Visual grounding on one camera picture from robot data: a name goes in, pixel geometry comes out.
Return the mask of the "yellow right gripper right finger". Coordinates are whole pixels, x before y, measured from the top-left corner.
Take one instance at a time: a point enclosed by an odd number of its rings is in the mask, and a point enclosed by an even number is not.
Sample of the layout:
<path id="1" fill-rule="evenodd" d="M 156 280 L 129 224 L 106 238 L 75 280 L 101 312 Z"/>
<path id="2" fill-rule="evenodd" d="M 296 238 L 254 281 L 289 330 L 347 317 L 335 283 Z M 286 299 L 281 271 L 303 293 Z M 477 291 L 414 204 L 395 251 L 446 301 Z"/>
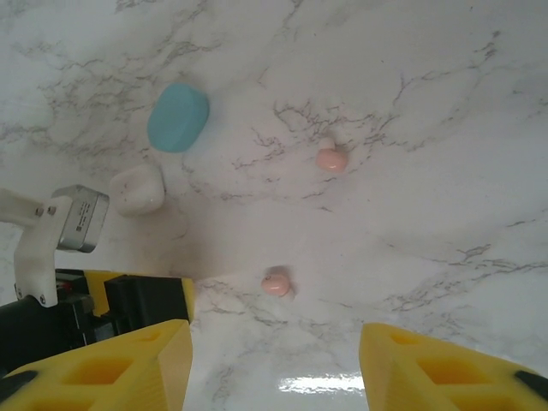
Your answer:
<path id="1" fill-rule="evenodd" d="M 363 326 L 371 410 L 545 410 L 547 379 L 501 358 L 381 323 Z"/>

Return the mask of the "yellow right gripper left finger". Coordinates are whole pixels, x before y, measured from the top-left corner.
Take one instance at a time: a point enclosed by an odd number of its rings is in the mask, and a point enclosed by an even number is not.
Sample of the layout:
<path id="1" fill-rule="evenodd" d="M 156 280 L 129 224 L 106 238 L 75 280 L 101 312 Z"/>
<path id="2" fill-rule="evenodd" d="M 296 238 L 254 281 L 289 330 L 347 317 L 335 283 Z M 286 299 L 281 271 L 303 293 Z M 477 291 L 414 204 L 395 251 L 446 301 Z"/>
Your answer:
<path id="1" fill-rule="evenodd" d="M 1 380 L 3 410 L 180 410 L 193 359 L 172 319 L 21 366 Z"/>

